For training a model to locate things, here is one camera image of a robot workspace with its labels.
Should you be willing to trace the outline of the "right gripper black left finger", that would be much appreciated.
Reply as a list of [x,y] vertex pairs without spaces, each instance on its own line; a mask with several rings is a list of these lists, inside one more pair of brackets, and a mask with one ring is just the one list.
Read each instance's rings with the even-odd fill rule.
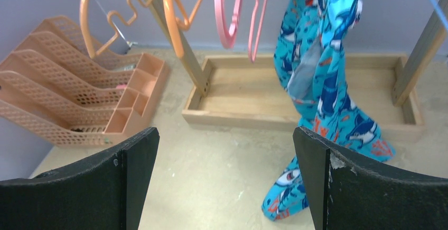
[[31,179],[1,182],[1,229],[138,229],[160,135],[127,140]]

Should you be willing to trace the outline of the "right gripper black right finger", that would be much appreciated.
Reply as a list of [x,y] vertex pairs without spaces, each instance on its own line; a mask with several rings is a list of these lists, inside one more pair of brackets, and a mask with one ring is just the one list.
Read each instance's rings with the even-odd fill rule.
[[447,229],[447,179],[407,171],[297,127],[315,229]]

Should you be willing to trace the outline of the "blue shark print shorts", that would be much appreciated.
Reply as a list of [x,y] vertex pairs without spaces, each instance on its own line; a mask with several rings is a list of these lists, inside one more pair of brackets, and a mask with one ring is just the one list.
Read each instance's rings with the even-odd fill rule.
[[350,98],[342,40],[362,13],[362,0],[290,0],[274,53],[279,82],[299,126],[380,162],[395,156],[378,124]]

